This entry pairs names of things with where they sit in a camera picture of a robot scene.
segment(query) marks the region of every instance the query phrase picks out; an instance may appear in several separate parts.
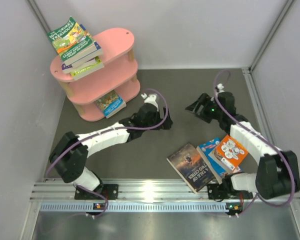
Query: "book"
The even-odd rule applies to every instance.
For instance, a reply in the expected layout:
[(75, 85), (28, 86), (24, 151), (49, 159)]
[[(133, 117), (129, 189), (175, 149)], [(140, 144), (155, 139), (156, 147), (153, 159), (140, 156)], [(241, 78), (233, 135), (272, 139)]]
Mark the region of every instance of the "book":
[[(208, 141), (204, 144), (199, 145), (196, 149), (201, 155), (203, 161), (207, 164), (208, 168), (211, 170), (213, 175), (215, 176), (215, 179), (219, 184), (222, 184), (222, 179), (228, 174), (227, 171), (217, 164), (210, 156), (209, 154), (215, 149), (216, 146), (220, 144), (220, 138), (216, 137), (211, 141)], [(233, 172), (239, 173), (242, 170), (237, 167)]]
[(80, 68), (82, 64), (84, 64), (86, 61), (88, 61), (89, 59), (95, 58), (97, 56), (100, 56), (102, 54), (104, 54), (103, 49), (101, 48), (101, 46), (96, 42), (96, 40), (92, 37), (92, 35), (86, 30), (86, 28), (80, 24), (80, 27), (82, 28), (82, 30), (84, 30), (84, 33), (90, 37), (93, 42), (94, 42), (94, 46), (95, 46), (95, 50), (92, 51), (90, 54), (83, 56), (82, 58), (78, 59), (77, 61), (72, 63), (72, 67), (74, 68)]
[(126, 102), (117, 94), (115, 90), (108, 92), (95, 101), (97, 107), (108, 119), (126, 106)]
[(83, 68), (86, 68), (86, 67), (89, 67), (91, 65), (94, 65), (96, 64), (96, 59), (95, 58), (92, 58), (90, 59), (89, 61), (86, 61), (85, 63), (83, 63), (82, 65), (80, 65), (79, 67), (75, 68), (72, 66), (72, 64), (70, 65), (65, 65), (65, 64), (62, 64), (61, 65), (61, 68), (62, 68), (62, 72), (64, 74), (69, 74), (70, 72), (75, 72), (75, 71), (79, 71), (80, 69), (83, 69)]
[(247, 155), (248, 151), (229, 135), (209, 154), (228, 174), (233, 173)]
[(190, 143), (168, 156), (167, 160), (194, 193), (199, 192), (215, 178), (196, 148)]
[(49, 32), (47, 35), (65, 65), (73, 64), (84, 56), (96, 51), (94, 40), (87, 35), (72, 17), (69, 18), (65, 25)]
[(71, 71), (70, 74), (75, 81), (82, 79), (83, 77), (101, 69), (104, 67), (104, 64), (98, 56), (94, 58), (95, 64), (81, 68), (80, 70)]

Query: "pink bookshelf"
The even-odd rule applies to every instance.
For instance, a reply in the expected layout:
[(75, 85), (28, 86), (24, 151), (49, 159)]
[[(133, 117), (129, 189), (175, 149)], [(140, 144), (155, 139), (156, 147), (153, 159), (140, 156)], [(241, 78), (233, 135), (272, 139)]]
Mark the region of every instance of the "pink bookshelf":
[(104, 68), (97, 70), (77, 81), (70, 73), (62, 72), (62, 61), (56, 56), (50, 71), (64, 89), (67, 97), (86, 121), (98, 121), (104, 114), (94, 101), (115, 90), (125, 102), (136, 97), (140, 91), (137, 80), (138, 63), (134, 57), (134, 35), (124, 28), (111, 28), (93, 38), (103, 49), (99, 56)]
[[(138, 80), (129, 80), (121, 86), (117, 87), (115, 91), (122, 97), (125, 102), (128, 102), (136, 97), (140, 92), (140, 82)], [(86, 121), (94, 122), (105, 117), (102, 111), (94, 103), (83, 105), (82, 107), (84, 113), (80, 114), (80, 116)]]
[[(129, 30), (118, 27), (105, 30), (93, 36), (93, 38), (102, 47), (103, 54), (99, 57), (104, 65), (131, 51), (135, 42), (135, 37)], [(134, 58), (133, 50), (130, 55), (129, 57)], [(54, 78), (61, 82), (73, 82), (74, 79), (70, 73), (65, 74), (62, 72), (61, 65), (60, 57), (56, 56), (50, 65), (50, 71)]]
[(128, 56), (121, 56), (106, 65), (106, 67), (78, 81), (71, 82), (69, 86), (73, 90), (73, 96), (68, 98), (74, 104), (93, 103), (104, 94), (130, 80), (137, 74), (137, 71), (138, 64), (136, 60), (129, 61)]

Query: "green book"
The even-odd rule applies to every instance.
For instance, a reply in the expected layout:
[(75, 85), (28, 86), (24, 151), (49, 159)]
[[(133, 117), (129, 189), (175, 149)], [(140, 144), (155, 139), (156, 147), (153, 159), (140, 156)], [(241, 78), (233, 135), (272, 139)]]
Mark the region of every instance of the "green book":
[(66, 65), (73, 64), (97, 50), (91, 35), (88, 35), (72, 17), (64, 26), (47, 35)]
[(104, 67), (103, 62), (101, 61), (101, 59), (98, 56), (96, 56), (94, 59), (95, 59), (95, 64), (70, 72), (73, 79), (79, 80), (79, 79)]

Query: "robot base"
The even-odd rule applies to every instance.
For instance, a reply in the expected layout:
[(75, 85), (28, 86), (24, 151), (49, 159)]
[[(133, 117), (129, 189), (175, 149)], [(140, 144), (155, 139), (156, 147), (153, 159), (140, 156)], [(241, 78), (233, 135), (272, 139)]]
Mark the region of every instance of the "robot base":
[[(119, 185), (118, 184), (104, 184), (102, 190), (98, 192), (108, 200), (118, 199)], [(76, 200), (102, 200), (101, 197), (98, 197), (90, 192), (87, 192), (80, 187), (76, 187), (74, 199)]]
[(240, 191), (236, 195), (232, 195), (226, 191), (225, 187), (221, 184), (208, 184), (208, 198), (217, 202), (222, 202), (225, 199), (240, 199), (240, 193), (242, 193), (244, 199), (252, 199), (254, 196), (251, 192)]

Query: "robotic arm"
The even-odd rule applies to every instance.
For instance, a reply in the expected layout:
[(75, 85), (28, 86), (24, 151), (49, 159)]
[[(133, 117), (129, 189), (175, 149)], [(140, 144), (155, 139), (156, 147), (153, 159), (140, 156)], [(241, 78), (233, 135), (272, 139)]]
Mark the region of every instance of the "robotic arm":
[[(198, 100), (188, 106), (186, 110), (207, 123), (210, 123), (213, 119), (217, 120), (220, 128), (241, 143), (258, 164), (257, 173), (227, 175), (222, 180), (224, 189), (232, 195), (236, 195), (240, 191), (255, 192), (259, 193), (264, 199), (289, 194), (292, 189), (292, 182), (280, 156), (272, 147), (260, 139), (264, 139), (264, 137), (254, 130), (244, 116), (236, 113), (233, 94), (225, 92), (223, 89), (224, 86), (222, 84), (217, 85), (216, 90), (219, 102), (234, 119), (250, 131), (242, 128), (226, 115), (215, 99), (207, 93), (201, 94)], [(300, 190), (300, 177), (297, 156), (292, 151), (277, 149), (287, 159), (294, 177), (295, 192), (298, 192)]]
[[(83, 143), (79, 143), (54, 166), (65, 183), (74, 183), (90, 191), (101, 192), (103, 183), (94, 172), (85, 167), (87, 158), (110, 146), (135, 140), (141, 137), (146, 131), (146, 129), (136, 130), (133, 128), (152, 127), (163, 120), (160, 117), (158, 107), (159, 97), (156, 94), (146, 95), (145, 93), (141, 96), (144, 99), (144, 104), (139, 111), (134, 113), (131, 117), (124, 118), (102, 130), (86, 134), (74, 134), (70, 131), (63, 135), (49, 156), (51, 164), (71, 145), (82, 142), (83, 139), (94, 135), (94, 137), (85, 140)], [(173, 122), (169, 113), (167, 114), (164, 123), (153, 130), (168, 130), (171, 128)]]

